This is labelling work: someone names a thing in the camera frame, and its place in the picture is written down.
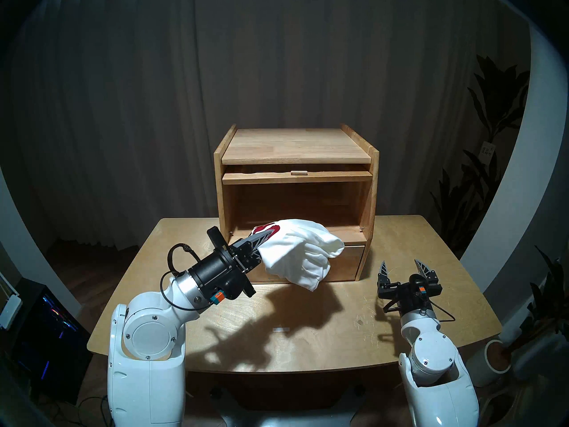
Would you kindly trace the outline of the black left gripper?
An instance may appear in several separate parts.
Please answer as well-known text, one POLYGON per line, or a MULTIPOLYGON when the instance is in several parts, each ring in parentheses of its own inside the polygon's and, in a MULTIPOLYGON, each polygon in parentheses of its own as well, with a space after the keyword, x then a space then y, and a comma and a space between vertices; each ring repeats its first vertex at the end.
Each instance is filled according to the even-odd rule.
POLYGON ((245 239, 229 245, 220 230, 212 227, 207 235, 214 246, 213 252, 190 268, 190 275, 195 280, 200 293, 210 303, 235 300, 241 293, 247 297, 256 291, 247 277, 262 258, 258 247, 272 235, 272 230, 251 234, 245 239))

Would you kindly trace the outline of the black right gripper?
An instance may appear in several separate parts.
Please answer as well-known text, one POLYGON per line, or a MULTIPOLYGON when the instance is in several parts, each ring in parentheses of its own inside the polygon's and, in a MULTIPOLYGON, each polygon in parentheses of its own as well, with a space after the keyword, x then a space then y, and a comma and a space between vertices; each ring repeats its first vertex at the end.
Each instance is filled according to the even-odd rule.
POLYGON ((378 298, 389 300, 383 307, 384 313, 398 311, 404 316, 419 310, 421 315, 426 315, 428 310, 433 310, 431 297, 439 296, 442 286, 434 270, 417 259, 414 261, 420 276, 410 276, 404 284, 390 283, 386 262, 382 262, 378 272, 378 298))

